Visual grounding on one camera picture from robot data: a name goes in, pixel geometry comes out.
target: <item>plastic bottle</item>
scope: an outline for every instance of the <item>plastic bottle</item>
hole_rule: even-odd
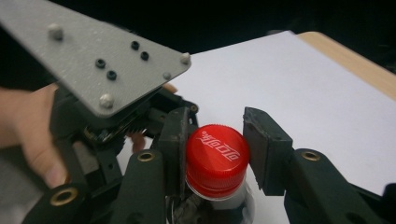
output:
[[[173,213],[173,223],[251,224],[254,201],[245,181],[248,143],[233,128],[206,125],[187,143],[185,200]]]

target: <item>red bottle cap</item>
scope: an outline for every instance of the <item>red bottle cap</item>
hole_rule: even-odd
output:
[[[238,131],[206,125],[187,143],[187,183],[206,198],[227,198],[244,181],[248,162],[248,143]]]

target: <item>black screw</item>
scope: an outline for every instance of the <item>black screw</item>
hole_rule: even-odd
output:
[[[106,67],[106,62],[103,59],[97,59],[95,62],[96,67],[98,68],[105,68]]]
[[[143,59],[144,61],[147,61],[149,59],[149,54],[147,52],[143,51],[140,54],[140,58]]]
[[[140,47],[139,42],[137,42],[137,41],[132,41],[132,44],[131,44],[131,48],[132,48],[132,49],[138,50],[139,47]]]
[[[115,71],[108,71],[107,72],[107,79],[109,80],[116,80],[117,73]]]

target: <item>silver screw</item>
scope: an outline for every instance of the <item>silver screw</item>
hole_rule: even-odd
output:
[[[64,38],[64,29],[62,26],[56,23],[49,25],[49,37],[55,40],[62,40]]]
[[[180,57],[180,62],[184,64],[189,64],[191,61],[191,56],[189,53],[183,53]]]
[[[108,93],[103,94],[99,98],[99,105],[103,108],[109,109],[114,105],[114,97]]]
[[[172,75],[170,73],[163,73],[163,78],[165,78],[166,80],[170,80],[172,77]]]

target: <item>rivet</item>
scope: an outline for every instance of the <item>rivet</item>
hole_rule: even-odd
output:
[[[114,105],[114,97],[108,93],[103,94],[99,98],[99,105],[103,108],[109,109]]]
[[[106,62],[103,59],[97,59],[95,62],[96,67],[98,68],[105,68],[106,67]]]
[[[191,56],[189,53],[183,53],[180,57],[180,62],[184,64],[189,64],[191,61]]]
[[[132,48],[132,49],[138,50],[139,47],[140,47],[139,42],[137,42],[137,41],[132,41],[132,43],[131,43],[131,48]]]
[[[107,76],[107,79],[114,81],[117,78],[117,73],[115,71],[110,70],[107,72],[106,76]]]
[[[62,40],[64,38],[64,29],[62,26],[53,23],[49,25],[49,37],[55,40]]]
[[[143,59],[144,61],[147,61],[149,59],[149,54],[147,52],[143,51],[140,54],[140,58]]]
[[[170,80],[172,78],[172,75],[170,73],[163,73],[163,78],[166,80]]]

